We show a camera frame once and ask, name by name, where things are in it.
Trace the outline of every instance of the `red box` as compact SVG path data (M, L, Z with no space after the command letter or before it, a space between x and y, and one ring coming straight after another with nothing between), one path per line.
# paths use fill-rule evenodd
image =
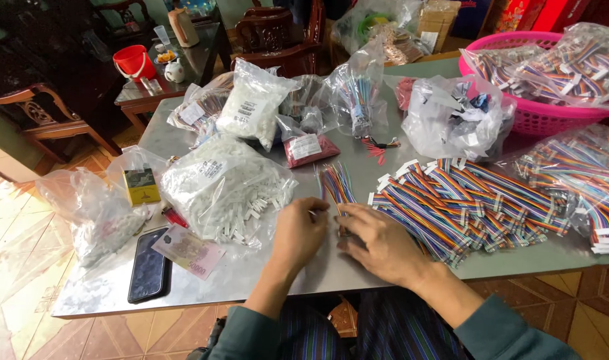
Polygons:
M573 25L580 20L580 16L590 1L547 0L531 30L561 33L566 26Z
M495 33L531 30L545 0L509 0L496 21Z

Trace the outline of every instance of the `banknote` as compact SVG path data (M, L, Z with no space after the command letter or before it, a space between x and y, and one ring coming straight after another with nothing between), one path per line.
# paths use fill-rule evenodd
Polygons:
M201 240L177 224L173 224L151 248L202 280L209 277L224 255L224 249L216 243Z

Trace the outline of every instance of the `hand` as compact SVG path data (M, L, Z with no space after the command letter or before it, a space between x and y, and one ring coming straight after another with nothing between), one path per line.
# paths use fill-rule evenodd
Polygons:
M294 200L277 217L270 261L296 276L320 248L329 225L329 204L314 197Z
M412 291L428 278L432 262L422 254L404 226L364 204L340 204L338 210L348 216L335 217L336 221L358 235L366 250L355 239L340 241L338 248L365 269Z

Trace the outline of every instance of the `black phone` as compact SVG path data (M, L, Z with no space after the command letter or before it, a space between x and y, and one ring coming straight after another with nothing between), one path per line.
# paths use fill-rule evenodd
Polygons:
M168 230L168 227L140 236L135 248L131 285L127 301L135 304L165 296L171 282L171 261L151 246Z

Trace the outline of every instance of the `striped pants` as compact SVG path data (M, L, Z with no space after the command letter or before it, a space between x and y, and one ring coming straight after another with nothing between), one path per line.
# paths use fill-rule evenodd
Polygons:
M357 345L351 355L322 314L287 302L280 314L280 359L468 359L449 326L402 288L361 294Z

